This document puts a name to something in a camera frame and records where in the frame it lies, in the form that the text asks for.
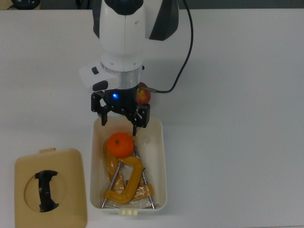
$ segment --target tangerine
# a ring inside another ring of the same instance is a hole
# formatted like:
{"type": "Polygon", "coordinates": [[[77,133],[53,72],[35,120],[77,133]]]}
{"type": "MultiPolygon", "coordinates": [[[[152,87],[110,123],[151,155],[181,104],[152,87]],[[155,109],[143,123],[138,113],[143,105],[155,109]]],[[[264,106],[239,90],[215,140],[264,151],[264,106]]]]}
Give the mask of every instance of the tangerine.
{"type": "Polygon", "coordinates": [[[127,133],[118,132],[111,135],[107,143],[107,148],[114,156],[124,158],[132,153],[134,144],[131,136],[127,133]]]}

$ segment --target container lid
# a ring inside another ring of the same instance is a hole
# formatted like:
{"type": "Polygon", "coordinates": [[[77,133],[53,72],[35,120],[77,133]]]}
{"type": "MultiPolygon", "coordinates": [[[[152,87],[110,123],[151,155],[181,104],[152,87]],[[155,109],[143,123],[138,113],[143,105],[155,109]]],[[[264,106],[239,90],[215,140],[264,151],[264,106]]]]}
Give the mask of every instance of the container lid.
{"type": "Polygon", "coordinates": [[[19,158],[15,163],[16,228],[85,228],[86,191],[75,149],[19,158]]]}

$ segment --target white table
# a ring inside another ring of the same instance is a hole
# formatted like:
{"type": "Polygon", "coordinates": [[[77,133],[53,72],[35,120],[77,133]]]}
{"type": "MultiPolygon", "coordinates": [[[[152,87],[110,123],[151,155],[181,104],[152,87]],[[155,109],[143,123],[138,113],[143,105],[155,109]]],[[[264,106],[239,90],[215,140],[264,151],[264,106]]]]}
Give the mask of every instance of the white table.
{"type": "MultiPolygon", "coordinates": [[[[0,220],[14,227],[14,163],[82,153],[88,228],[304,225],[304,10],[193,10],[194,46],[175,90],[152,95],[164,127],[168,203],[108,215],[89,201],[90,94],[78,68],[100,55],[91,11],[0,13],[0,220]]],[[[148,41],[143,81],[168,89],[189,47],[185,11],[148,41]]]]}

